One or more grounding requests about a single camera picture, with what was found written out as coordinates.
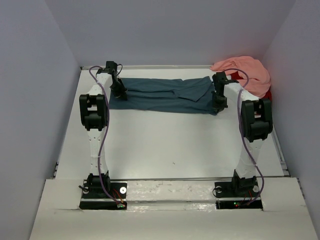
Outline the teal blue t shirt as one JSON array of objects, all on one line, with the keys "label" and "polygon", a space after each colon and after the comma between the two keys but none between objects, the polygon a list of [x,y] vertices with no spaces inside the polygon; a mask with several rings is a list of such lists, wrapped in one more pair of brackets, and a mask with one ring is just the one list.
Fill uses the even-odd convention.
[{"label": "teal blue t shirt", "polygon": [[113,110],[141,110],[215,116],[209,76],[192,79],[123,78],[127,99],[109,98]]}]

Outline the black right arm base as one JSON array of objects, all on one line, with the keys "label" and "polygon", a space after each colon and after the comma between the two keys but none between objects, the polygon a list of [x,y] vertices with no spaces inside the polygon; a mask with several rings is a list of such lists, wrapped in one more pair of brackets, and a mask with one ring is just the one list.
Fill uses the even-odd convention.
[{"label": "black right arm base", "polygon": [[214,183],[212,195],[218,210],[263,209],[260,188],[255,176],[240,178],[234,171],[231,180]]}]

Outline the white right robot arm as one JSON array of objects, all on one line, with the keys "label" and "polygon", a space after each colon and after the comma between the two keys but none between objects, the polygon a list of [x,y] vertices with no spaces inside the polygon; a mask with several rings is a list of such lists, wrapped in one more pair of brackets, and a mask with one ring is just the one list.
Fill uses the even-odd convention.
[{"label": "white right robot arm", "polygon": [[228,107],[228,101],[236,104],[242,149],[234,172],[240,179],[230,183],[230,190],[235,196],[242,196],[249,189],[243,179],[256,176],[261,147],[273,131],[272,104],[245,90],[237,80],[228,79],[224,72],[215,73],[212,80],[213,110],[223,111]]}]

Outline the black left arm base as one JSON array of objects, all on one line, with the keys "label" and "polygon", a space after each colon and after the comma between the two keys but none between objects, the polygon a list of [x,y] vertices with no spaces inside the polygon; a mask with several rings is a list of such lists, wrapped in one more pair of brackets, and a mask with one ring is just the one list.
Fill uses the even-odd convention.
[{"label": "black left arm base", "polygon": [[79,208],[81,210],[126,210],[128,183],[126,181],[110,180],[102,174],[101,177],[90,174],[78,186],[81,189]]}]

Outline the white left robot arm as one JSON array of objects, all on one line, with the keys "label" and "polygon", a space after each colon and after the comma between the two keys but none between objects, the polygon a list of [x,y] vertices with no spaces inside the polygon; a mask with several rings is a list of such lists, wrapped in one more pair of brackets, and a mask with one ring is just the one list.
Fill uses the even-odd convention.
[{"label": "white left robot arm", "polygon": [[90,172],[91,178],[101,177],[103,180],[109,177],[106,164],[104,143],[109,127],[109,101],[106,93],[106,83],[111,80],[111,94],[119,100],[127,100],[127,88],[119,77],[118,67],[114,61],[107,61],[105,67],[97,66],[97,74],[106,74],[106,78],[98,79],[98,75],[89,74],[93,77],[94,84],[86,94],[79,96],[79,110],[81,124],[87,131],[90,147]]}]

